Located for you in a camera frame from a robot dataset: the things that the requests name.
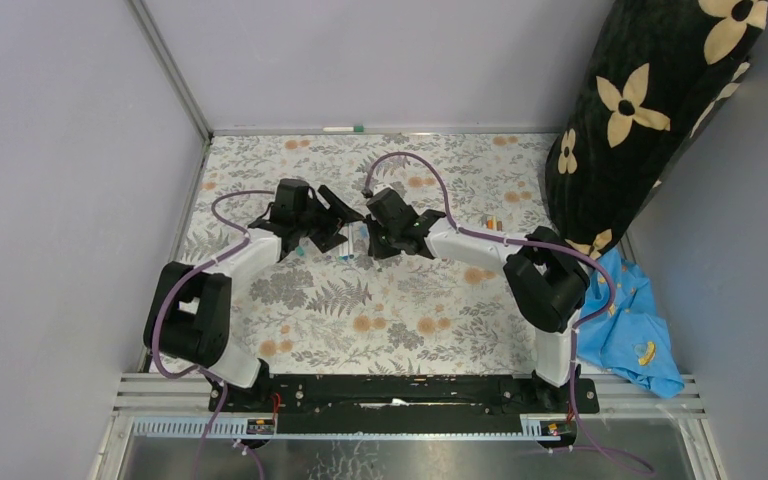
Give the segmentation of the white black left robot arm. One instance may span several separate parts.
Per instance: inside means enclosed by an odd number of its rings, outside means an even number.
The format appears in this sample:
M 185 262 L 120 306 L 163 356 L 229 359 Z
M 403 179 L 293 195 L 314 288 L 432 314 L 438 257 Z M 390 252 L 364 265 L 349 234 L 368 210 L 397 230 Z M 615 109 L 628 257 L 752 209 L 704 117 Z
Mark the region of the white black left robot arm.
M 235 343 L 230 314 L 235 288 L 293 253 L 309 239 L 322 253 L 344 243 L 343 229 L 362 215 L 327 186 L 318 189 L 298 179 L 283 179 L 266 211 L 242 226 L 211 211 L 241 238 L 197 265 L 170 262 L 161 270 L 144 329 L 144 344 L 158 372 L 177 379 L 198 371 L 232 386 L 232 398 L 248 411 L 269 401 L 270 385 L 259 377 L 264 363 Z

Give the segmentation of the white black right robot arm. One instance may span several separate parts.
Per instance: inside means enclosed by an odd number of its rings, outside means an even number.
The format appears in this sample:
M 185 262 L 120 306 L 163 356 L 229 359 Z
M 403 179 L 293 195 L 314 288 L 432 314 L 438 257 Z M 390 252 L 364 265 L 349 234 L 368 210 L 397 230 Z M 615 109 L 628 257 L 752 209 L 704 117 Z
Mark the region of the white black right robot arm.
M 579 319 L 589 277 L 557 235 L 539 227 L 519 245 L 488 229 L 467 233 L 441 211 L 419 214 L 389 187 L 367 189 L 364 197 L 372 258 L 405 254 L 454 260 L 504 276 L 521 316 L 536 329 L 535 402 L 549 412 L 567 405 L 575 370 L 570 325 Z

